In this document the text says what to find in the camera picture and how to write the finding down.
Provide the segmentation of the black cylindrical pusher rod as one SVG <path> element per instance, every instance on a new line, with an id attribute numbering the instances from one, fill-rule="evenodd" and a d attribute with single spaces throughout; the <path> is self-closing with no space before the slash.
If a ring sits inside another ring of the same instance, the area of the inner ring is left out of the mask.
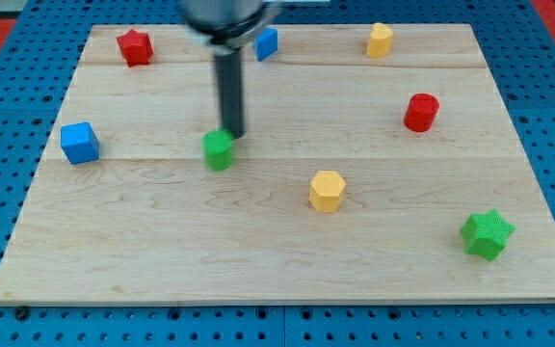
<path id="1" fill-rule="evenodd" d="M 235 139 L 245 135 L 242 53 L 236 49 L 214 56 L 221 125 Z"/>

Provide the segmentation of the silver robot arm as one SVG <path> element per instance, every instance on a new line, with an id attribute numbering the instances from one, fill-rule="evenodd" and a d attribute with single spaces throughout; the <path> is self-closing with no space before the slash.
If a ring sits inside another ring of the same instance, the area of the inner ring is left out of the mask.
<path id="1" fill-rule="evenodd" d="M 185 0 L 182 16 L 197 43 L 211 51 L 222 129 L 246 133 L 242 49 L 281 11 L 279 1 Z"/>

